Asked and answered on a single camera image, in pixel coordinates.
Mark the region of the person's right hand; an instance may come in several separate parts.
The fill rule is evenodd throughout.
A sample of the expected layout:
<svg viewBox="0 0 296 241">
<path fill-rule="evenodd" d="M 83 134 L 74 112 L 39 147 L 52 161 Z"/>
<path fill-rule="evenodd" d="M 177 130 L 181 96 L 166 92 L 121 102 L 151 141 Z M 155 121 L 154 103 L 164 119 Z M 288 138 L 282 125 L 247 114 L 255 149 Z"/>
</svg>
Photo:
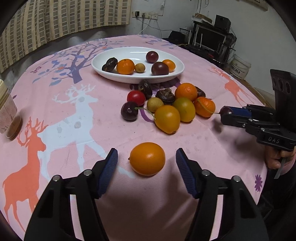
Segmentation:
<svg viewBox="0 0 296 241">
<path fill-rule="evenodd" d="M 281 174 L 287 173 L 295 163 L 295 148 L 292 152 L 277 151 L 273 147 L 265 146 L 264 160 L 267 168 L 279 169 L 281 167 L 280 158 L 286 158 Z"/>
</svg>

